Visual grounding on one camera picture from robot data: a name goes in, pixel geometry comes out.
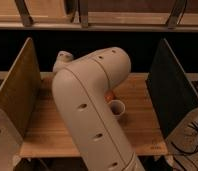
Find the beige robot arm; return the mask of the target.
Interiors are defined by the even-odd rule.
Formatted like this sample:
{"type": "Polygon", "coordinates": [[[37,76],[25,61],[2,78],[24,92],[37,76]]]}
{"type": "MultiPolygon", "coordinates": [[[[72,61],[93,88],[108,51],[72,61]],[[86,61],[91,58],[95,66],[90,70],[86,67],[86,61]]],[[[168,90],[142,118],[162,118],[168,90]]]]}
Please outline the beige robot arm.
{"type": "Polygon", "coordinates": [[[89,171],[145,171],[105,99],[130,70],[130,58],[119,47],[78,59],[61,51],[56,58],[53,99],[89,171]]]}

